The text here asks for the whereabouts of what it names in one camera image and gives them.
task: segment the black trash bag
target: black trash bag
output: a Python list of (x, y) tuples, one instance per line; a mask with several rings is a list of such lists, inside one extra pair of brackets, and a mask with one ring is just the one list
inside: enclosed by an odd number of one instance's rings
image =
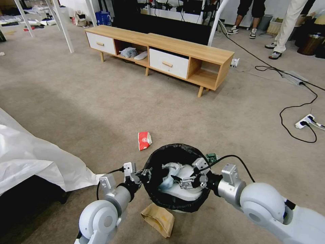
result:
[(200, 208), (209, 196), (210, 190), (207, 188), (202, 190), (201, 196), (195, 201), (185, 201), (158, 190), (163, 177), (167, 176), (169, 172), (168, 169), (162, 169), (162, 165), (175, 162), (192, 166), (192, 163), (197, 158), (204, 158), (206, 160), (205, 156), (198, 149), (179, 143), (162, 146), (150, 155), (144, 169), (152, 168), (151, 179), (149, 183), (143, 182), (143, 185), (149, 197), (157, 206), (183, 212), (195, 212)]

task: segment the white drawer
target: white drawer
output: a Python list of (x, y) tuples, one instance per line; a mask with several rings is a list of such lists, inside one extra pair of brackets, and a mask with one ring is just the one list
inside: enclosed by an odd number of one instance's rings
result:
[(96, 35), (89, 32), (86, 33), (91, 48), (116, 55), (114, 41), (112, 38)]
[(189, 60), (176, 55), (149, 49), (150, 66), (186, 79)]

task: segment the crumpled paper bag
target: crumpled paper bag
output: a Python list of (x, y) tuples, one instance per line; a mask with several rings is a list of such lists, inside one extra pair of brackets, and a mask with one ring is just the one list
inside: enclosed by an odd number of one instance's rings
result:
[(163, 237), (170, 237), (175, 217), (162, 207), (151, 203), (141, 212), (144, 220), (154, 227)]

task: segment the white pants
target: white pants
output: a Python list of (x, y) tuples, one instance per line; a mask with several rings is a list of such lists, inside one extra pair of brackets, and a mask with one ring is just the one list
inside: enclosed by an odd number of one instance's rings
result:
[(287, 13), (283, 19), (281, 29), (275, 37), (277, 46), (273, 49), (274, 52), (283, 53), (286, 48), (285, 44), (293, 31), (296, 21), (308, 0), (291, 0)]

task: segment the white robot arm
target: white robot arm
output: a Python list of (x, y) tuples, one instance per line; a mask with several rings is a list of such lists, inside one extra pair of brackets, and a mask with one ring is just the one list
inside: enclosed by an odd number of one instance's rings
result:
[[(193, 167), (202, 169), (203, 158), (197, 159)], [(125, 182), (116, 187), (112, 174), (100, 178), (105, 200), (89, 204), (81, 213), (80, 233), (75, 244), (105, 244), (114, 235), (116, 226), (125, 217), (128, 203), (140, 188), (140, 175), (150, 178), (150, 171), (136, 172), (134, 163), (124, 164)], [(325, 242), (325, 217), (295, 205), (282, 197), (266, 183), (246, 183), (239, 178), (234, 164), (226, 164), (222, 175), (213, 174), (210, 168), (197, 170), (196, 176), (175, 179), (181, 188), (209, 188), (215, 195), (224, 198), (243, 212), (253, 223), (266, 228), (284, 244), (320, 244)]]
[(118, 186), (112, 174), (100, 177), (104, 200), (94, 201), (82, 211), (79, 219), (80, 231), (74, 244), (105, 244), (126, 218), (126, 208), (142, 183), (136, 175), (135, 163), (125, 163), (123, 169), (124, 183)]
[(269, 184), (251, 183), (242, 187), (246, 184), (239, 178), (234, 164), (227, 164), (222, 176), (218, 185), (220, 196), (284, 244), (325, 242), (323, 215), (295, 205)]

